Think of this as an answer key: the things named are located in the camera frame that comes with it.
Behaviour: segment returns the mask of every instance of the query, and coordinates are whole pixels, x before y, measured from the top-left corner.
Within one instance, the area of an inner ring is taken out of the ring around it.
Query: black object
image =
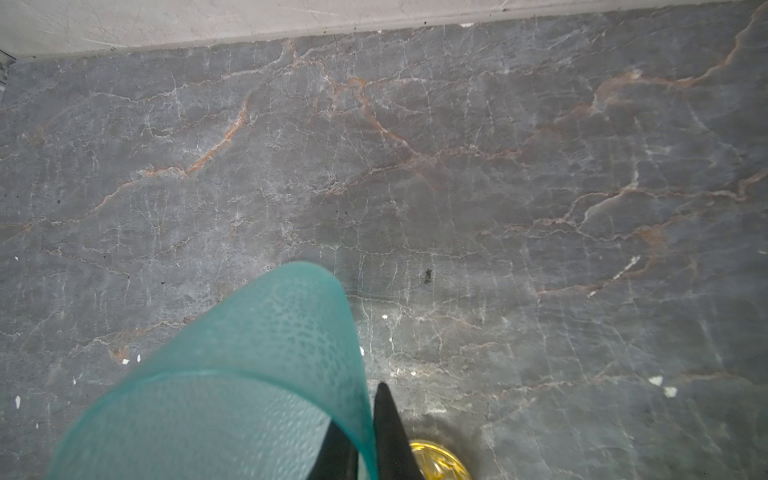
[[[379,459],[379,480],[424,480],[397,414],[395,400],[381,382],[373,403],[373,428]],[[356,480],[357,449],[331,422],[307,480]]]
[[[357,449],[331,421],[306,480],[357,480]]]
[[[389,387],[381,382],[373,403],[373,429],[379,459],[379,480],[424,480],[413,458],[406,431]]]

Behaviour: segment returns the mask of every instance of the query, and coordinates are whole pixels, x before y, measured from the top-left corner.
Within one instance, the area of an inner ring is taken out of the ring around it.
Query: marble veining
[[[16,63],[0,478],[298,259],[479,480],[764,478],[767,9]]]

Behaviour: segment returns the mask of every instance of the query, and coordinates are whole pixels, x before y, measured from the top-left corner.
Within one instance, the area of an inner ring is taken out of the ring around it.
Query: marble floor
[[[0,478],[296,259],[476,480],[765,478],[766,206],[765,3],[19,61]]]

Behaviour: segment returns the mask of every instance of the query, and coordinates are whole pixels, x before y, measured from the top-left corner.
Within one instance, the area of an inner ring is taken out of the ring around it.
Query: white wall
[[[641,8],[701,0],[0,0],[0,49],[17,57],[206,45]]]

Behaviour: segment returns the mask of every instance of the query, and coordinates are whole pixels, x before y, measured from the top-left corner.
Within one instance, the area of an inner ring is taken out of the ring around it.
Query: gold coin
[[[436,443],[414,440],[411,451],[425,480],[472,480],[456,455]]]

